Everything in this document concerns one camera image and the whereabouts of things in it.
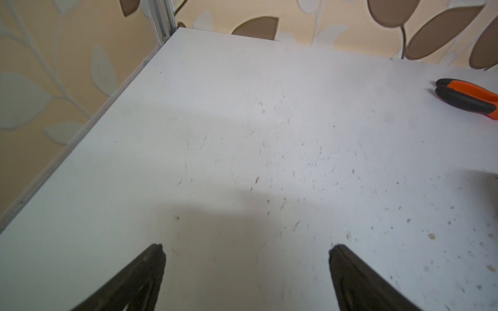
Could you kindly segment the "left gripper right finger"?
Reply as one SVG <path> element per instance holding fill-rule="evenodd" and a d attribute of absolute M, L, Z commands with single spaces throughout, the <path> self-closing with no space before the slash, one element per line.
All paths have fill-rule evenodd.
<path fill-rule="evenodd" d="M 341 310 L 419 310 L 343 244 L 329 251 L 329 270 Z"/>

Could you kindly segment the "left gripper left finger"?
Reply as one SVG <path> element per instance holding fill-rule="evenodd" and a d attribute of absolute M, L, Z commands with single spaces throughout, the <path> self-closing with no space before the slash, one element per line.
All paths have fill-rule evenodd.
<path fill-rule="evenodd" d="M 152 244 L 74 310 L 154 310 L 166 265 L 161 244 Z"/>

